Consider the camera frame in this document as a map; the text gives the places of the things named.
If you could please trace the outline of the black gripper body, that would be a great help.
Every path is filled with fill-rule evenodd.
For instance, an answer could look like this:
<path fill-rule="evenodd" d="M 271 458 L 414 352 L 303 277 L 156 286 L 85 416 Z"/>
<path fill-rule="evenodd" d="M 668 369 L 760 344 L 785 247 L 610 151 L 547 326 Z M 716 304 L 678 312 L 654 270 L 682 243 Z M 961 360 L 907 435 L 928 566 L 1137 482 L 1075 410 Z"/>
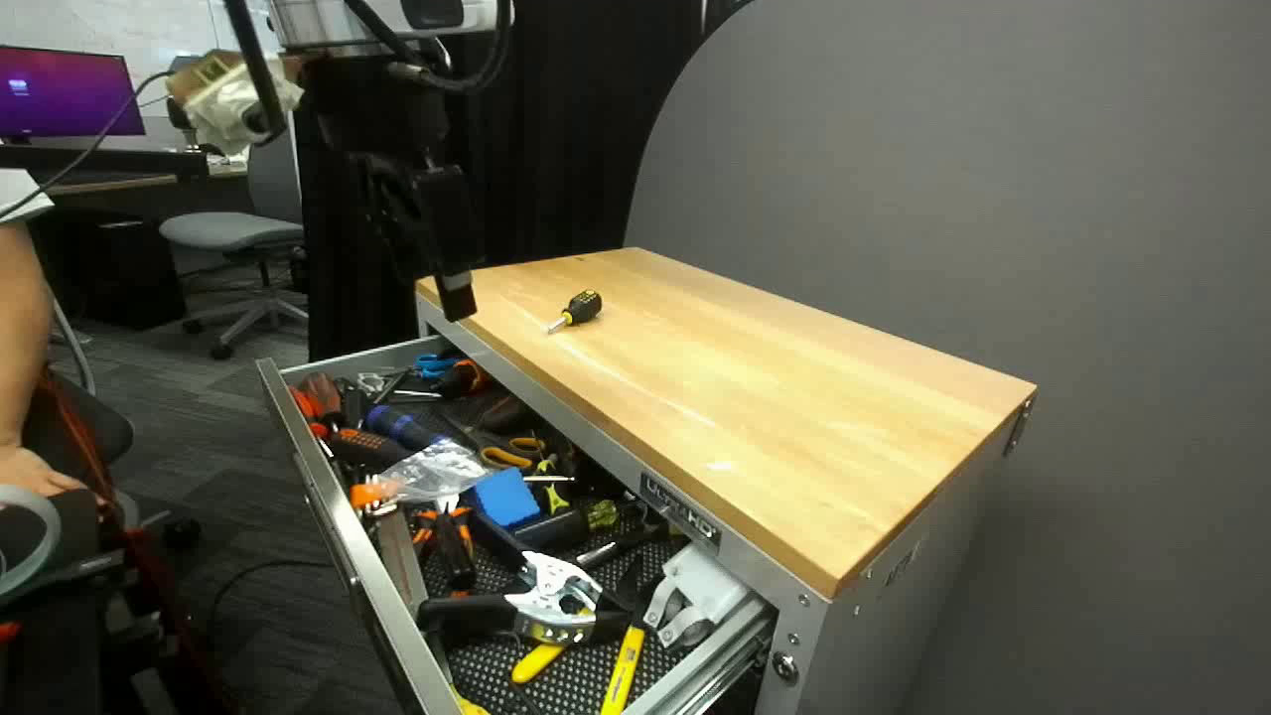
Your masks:
<path fill-rule="evenodd" d="M 359 99 L 353 156 L 394 251 L 421 275 L 466 275 L 482 225 L 466 165 L 450 156 L 443 94 L 414 62 L 372 61 Z"/>

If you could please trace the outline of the person's forearm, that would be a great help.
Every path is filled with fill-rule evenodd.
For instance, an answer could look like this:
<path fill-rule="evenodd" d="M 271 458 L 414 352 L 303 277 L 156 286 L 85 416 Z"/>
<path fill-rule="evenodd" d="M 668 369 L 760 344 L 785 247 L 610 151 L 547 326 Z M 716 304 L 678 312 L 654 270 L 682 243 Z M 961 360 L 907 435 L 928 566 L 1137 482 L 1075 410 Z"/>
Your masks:
<path fill-rule="evenodd" d="M 24 225 L 0 225 L 0 447 L 24 443 L 24 421 L 45 372 L 50 298 L 41 251 Z"/>

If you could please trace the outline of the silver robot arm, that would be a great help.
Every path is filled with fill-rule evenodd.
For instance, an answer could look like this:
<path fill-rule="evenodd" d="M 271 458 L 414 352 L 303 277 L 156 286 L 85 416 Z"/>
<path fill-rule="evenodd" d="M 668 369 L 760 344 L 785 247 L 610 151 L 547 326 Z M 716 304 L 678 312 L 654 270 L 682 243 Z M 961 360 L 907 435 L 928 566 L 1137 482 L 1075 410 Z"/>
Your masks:
<path fill-rule="evenodd" d="M 433 282 L 450 322 L 472 316 L 484 234 L 450 102 L 500 79 L 516 0 L 274 0 L 274 21 L 364 225 Z"/>

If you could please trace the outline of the person's hand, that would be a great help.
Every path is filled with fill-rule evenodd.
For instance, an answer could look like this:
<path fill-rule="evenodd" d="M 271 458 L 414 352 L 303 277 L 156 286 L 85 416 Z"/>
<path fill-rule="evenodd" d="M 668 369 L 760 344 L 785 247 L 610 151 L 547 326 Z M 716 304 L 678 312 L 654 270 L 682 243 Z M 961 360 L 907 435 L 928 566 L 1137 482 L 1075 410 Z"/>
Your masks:
<path fill-rule="evenodd" d="M 37 496 L 59 496 L 79 490 L 75 478 L 50 467 L 30 447 L 0 447 L 0 486 L 29 490 Z"/>

